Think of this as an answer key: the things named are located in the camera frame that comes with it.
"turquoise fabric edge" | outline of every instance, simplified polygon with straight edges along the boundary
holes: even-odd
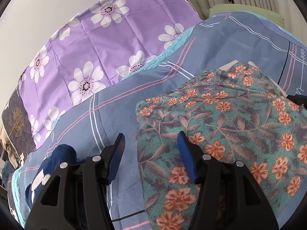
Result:
[[[278,27],[281,31],[283,31],[284,33],[288,34],[289,36],[291,36],[293,39],[297,40],[300,44],[302,44],[303,46],[307,47],[300,39],[298,39],[295,35],[293,35],[292,33],[290,33],[289,31],[287,31],[286,29],[284,29],[283,27],[277,25],[276,23],[272,22],[271,20],[269,20],[268,18],[260,15],[260,14],[257,14],[255,12],[252,12],[252,11],[247,11],[247,10],[237,10],[237,11],[234,11],[234,12],[245,12],[245,13],[249,13],[249,14],[252,14],[260,19],[264,19],[264,20],[267,20],[267,21],[270,21],[271,23],[273,23],[276,27]]]
[[[188,37],[192,34],[194,28],[195,28],[195,26],[187,29],[186,31],[184,31],[181,35],[179,35],[174,40],[174,42],[172,43],[172,45],[168,49],[166,49],[159,56],[157,56],[156,58],[151,60],[145,66],[141,67],[139,70],[135,71],[134,73],[129,74],[124,79],[126,79],[128,77],[131,77],[133,74],[138,73],[138,72],[140,72],[142,70],[156,68],[163,60],[165,60],[168,56],[173,54],[178,48],[180,48],[181,46],[183,46],[183,44],[185,44],[185,42],[187,41]]]
[[[18,215],[19,222],[23,228],[25,228],[26,222],[24,221],[22,214],[21,214],[21,209],[20,209],[20,192],[19,192],[19,187],[18,187],[18,180],[21,175],[21,167],[17,170],[15,170],[13,176],[12,176],[12,194],[13,194],[13,199]]]

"black stripe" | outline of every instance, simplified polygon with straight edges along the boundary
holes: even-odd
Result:
[[[131,216],[134,216],[134,215],[137,215],[137,214],[140,214],[140,213],[143,213],[143,212],[145,212],[145,210],[141,210],[141,211],[138,211],[138,212],[136,212],[136,213],[129,214],[129,215],[125,216],[125,217],[122,217],[122,218],[119,218],[119,219],[112,220],[112,222],[119,221],[119,220],[123,220],[123,219],[125,219],[125,218],[129,218],[129,217],[131,217]]]
[[[280,82],[280,80],[281,80],[282,74],[283,74],[283,72],[284,72],[284,69],[285,69],[285,66],[286,66],[286,63],[287,63],[287,59],[288,59],[288,55],[289,55],[289,50],[290,50],[290,41],[289,41],[289,48],[288,48],[287,58],[286,58],[286,61],[285,61],[285,64],[284,64],[284,68],[282,69],[280,78],[279,78],[279,80],[278,80],[278,83],[277,83],[278,85],[279,85],[279,82]]]

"purple fabric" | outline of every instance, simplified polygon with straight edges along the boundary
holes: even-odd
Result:
[[[100,0],[72,18],[19,82],[36,149],[59,116],[160,55],[200,21],[186,0]]]

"silver screw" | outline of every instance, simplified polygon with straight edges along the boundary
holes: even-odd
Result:
[[[61,163],[61,164],[59,165],[59,167],[60,167],[61,169],[65,169],[67,166],[68,166],[67,163]]]
[[[203,154],[203,159],[204,160],[210,160],[211,156],[209,154]]]
[[[94,162],[99,162],[101,160],[101,156],[93,156],[92,160]]]
[[[244,166],[244,163],[242,161],[236,161],[235,164],[240,168]]]

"green floral garment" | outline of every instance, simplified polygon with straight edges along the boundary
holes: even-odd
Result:
[[[189,181],[176,146],[180,131],[217,160],[244,161],[275,214],[307,173],[307,110],[249,64],[206,70],[176,91],[139,102],[136,114],[145,209],[154,229],[187,229],[196,206],[199,187]]]

